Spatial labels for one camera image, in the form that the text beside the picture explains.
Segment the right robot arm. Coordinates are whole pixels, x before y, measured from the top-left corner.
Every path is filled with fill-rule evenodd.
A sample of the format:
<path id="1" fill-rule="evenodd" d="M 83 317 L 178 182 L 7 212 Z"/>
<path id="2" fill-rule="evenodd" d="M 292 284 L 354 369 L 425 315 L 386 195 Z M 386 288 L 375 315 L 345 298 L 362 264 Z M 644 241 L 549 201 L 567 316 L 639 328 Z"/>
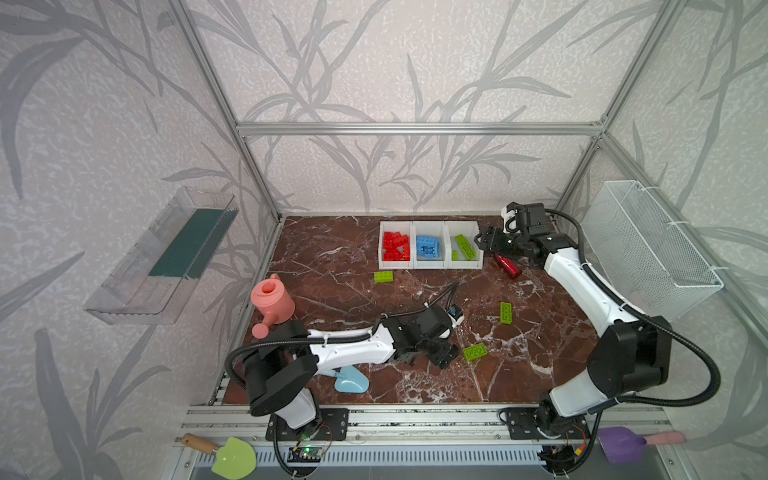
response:
<path id="1" fill-rule="evenodd" d="M 502 217 L 503 226 L 475 236 L 477 248 L 508 260 L 527 258 L 541 267 L 586 314 L 599 337 L 584 370 L 543 395 L 533 415 L 542 434 L 561 435 L 576 420 L 618 404 L 686 408 L 719 392 L 721 371 L 705 350 L 675 332 L 664 317 L 652 317 L 626 300 L 588 262 L 585 235 L 575 218 L 541 203 L 515 202 Z M 673 344 L 704 364 L 706 387 L 679 399 L 645 396 L 645 390 L 667 382 Z"/>

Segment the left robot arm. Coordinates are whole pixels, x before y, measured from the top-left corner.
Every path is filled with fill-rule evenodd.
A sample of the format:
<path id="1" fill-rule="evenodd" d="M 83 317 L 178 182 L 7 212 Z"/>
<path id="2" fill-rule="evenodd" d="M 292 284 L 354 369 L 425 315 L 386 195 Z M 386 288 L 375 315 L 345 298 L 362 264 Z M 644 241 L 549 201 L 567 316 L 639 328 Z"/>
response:
<path id="1" fill-rule="evenodd" d="M 382 314 L 371 326 L 345 331 L 307 329 L 289 320 L 266 339 L 231 351 L 224 369 L 247 394 L 249 413 L 282 420 L 294 433 L 309 436 L 324 420 L 308 387 L 358 364 L 413 364 L 426 358 L 440 370 L 459 355 L 450 341 L 464 314 L 454 302 L 460 283 L 450 284 L 432 301 L 409 311 Z"/>

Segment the green lego top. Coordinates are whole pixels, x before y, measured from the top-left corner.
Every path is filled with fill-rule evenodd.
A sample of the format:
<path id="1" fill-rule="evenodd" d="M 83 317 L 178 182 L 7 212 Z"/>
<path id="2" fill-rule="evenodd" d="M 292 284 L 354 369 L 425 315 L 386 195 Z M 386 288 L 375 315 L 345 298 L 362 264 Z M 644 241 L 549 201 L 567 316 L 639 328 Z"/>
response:
<path id="1" fill-rule="evenodd" d="M 392 271 L 377 271 L 374 273 L 374 282 L 380 283 L 392 283 L 394 281 L 394 273 Z"/>

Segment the green lego bottom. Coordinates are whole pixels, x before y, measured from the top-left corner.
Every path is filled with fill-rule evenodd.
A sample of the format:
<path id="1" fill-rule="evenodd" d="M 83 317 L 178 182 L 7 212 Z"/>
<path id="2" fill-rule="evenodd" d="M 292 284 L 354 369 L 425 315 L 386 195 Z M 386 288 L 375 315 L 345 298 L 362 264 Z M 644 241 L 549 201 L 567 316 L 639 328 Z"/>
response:
<path id="1" fill-rule="evenodd" d="M 464 348 L 462 351 L 463 358 L 467 362 L 477 361 L 488 354 L 486 347 L 483 344 L 476 344 L 470 347 Z"/>

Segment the red lego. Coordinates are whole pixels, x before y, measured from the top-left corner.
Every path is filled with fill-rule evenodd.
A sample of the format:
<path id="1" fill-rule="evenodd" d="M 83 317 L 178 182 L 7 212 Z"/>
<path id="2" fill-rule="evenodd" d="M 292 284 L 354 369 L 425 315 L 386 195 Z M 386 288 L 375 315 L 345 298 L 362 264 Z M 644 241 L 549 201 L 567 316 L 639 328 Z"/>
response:
<path id="1" fill-rule="evenodd" d="M 382 259 L 384 261 L 391 261 L 391 254 L 393 249 L 393 236 L 391 232 L 385 232 L 382 237 Z"/>
<path id="2" fill-rule="evenodd" d="M 392 232 L 393 236 L 393 249 L 391 254 L 392 261 L 409 261 L 410 260 L 410 238 L 408 235 L 403 235 L 400 232 Z"/>

